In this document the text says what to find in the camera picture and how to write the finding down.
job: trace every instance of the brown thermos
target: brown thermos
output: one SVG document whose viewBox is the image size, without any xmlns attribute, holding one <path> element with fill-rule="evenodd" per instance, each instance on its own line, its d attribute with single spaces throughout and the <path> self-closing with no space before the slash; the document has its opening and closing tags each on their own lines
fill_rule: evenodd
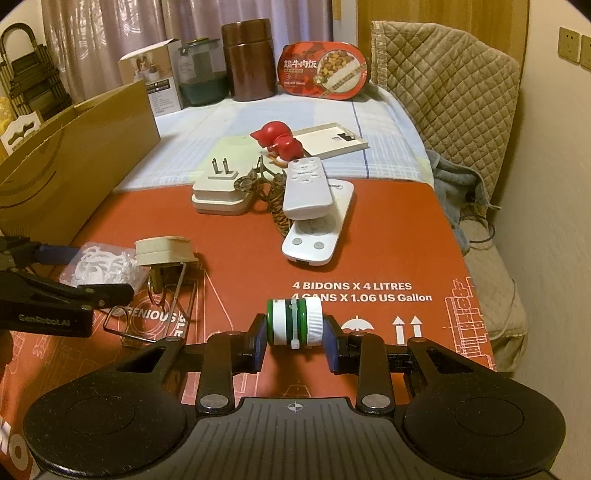
<svg viewBox="0 0 591 480">
<path fill-rule="evenodd" d="M 234 100 L 249 102 L 275 95 L 271 21 L 258 18 L 222 25 L 222 40 Z"/>
</svg>

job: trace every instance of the white plastic clips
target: white plastic clips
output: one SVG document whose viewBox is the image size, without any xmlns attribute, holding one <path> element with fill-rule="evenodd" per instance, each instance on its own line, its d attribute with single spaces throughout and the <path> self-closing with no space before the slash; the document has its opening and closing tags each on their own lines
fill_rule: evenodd
<svg viewBox="0 0 591 480">
<path fill-rule="evenodd" d="M 135 258 L 127 252 L 115 255 L 99 246 L 88 247 L 72 274 L 72 284 L 134 283 L 142 274 Z"/>
</svg>

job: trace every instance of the quilted cushion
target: quilted cushion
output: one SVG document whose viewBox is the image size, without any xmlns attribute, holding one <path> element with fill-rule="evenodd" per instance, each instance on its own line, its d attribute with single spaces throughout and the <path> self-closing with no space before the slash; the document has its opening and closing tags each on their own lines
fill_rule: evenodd
<svg viewBox="0 0 591 480">
<path fill-rule="evenodd" d="M 519 63 L 462 30 L 374 21 L 371 79 L 403 105 L 425 146 L 495 188 L 519 92 Z"/>
<path fill-rule="evenodd" d="M 479 220 L 464 220 L 460 227 L 471 240 L 484 240 L 489 236 L 488 229 Z M 464 260 L 491 339 L 496 368 L 499 372 L 514 372 L 527 340 L 527 319 L 517 285 L 492 241 L 471 245 Z"/>
</svg>

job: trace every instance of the wall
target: wall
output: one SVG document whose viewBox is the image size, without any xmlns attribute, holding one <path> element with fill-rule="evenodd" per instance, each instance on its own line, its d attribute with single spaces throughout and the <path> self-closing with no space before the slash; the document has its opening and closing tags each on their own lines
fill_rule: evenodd
<svg viewBox="0 0 591 480">
<path fill-rule="evenodd" d="M 6 18 L 0 21 L 0 33 L 6 27 L 16 22 L 26 23 L 33 29 L 35 38 L 39 43 L 46 42 L 45 32 L 43 30 L 43 18 L 41 16 L 41 0 L 23 0 Z M 7 52 L 10 58 L 17 59 L 31 50 L 31 43 L 25 32 L 16 31 L 8 37 Z M 4 90 L 1 85 L 0 96 L 4 96 Z"/>
<path fill-rule="evenodd" d="M 553 471 L 582 480 L 591 451 L 591 72 L 559 59 L 557 39 L 559 27 L 591 35 L 591 23 L 566 0 L 530 8 L 496 243 L 530 327 L 516 379 L 561 408 L 567 439 Z"/>
<path fill-rule="evenodd" d="M 357 38 L 357 0 L 333 0 L 333 38 L 352 45 Z"/>
</svg>

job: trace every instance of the wooden cabinet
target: wooden cabinet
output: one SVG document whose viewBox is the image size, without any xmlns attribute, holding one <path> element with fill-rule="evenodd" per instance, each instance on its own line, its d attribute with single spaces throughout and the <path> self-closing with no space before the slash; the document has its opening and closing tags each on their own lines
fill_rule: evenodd
<svg viewBox="0 0 591 480">
<path fill-rule="evenodd" d="M 529 0 L 333 0 L 333 17 L 343 25 L 351 3 L 356 3 L 358 46 L 365 56 L 371 54 L 371 21 L 393 20 L 468 31 L 523 64 Z"/>
</svg>

